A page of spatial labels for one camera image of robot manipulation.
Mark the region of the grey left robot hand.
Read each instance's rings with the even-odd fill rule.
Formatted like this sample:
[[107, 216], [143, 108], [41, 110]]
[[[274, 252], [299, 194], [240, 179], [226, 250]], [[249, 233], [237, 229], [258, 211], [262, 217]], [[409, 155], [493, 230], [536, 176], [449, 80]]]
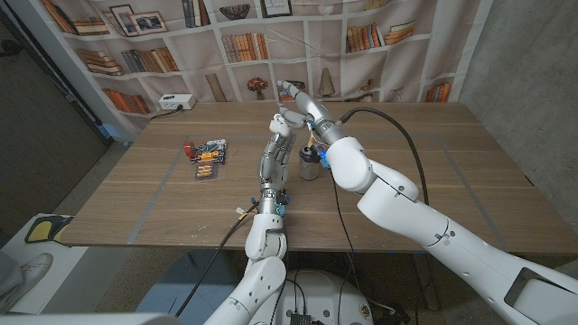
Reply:
[[281, 190], [288, 180], [287, 164], [296, 140], [295, 134], [272, 135], [260, 161], [259, 179], [261, 191]]

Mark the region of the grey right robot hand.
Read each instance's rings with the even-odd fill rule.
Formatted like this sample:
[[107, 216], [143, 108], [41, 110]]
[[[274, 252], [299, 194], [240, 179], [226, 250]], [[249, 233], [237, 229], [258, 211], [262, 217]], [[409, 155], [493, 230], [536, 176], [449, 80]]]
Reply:
[[279, 108], [279, 113], [291, 128], [303, 128], [307, 125], [317, 138], [327, 145], [332, 145], [346, 136], [324, 105], [288, 81], [278, 80], [276, 85], [294, 98], [300, 110], [300, 113], [296, 113], [286, 107]]

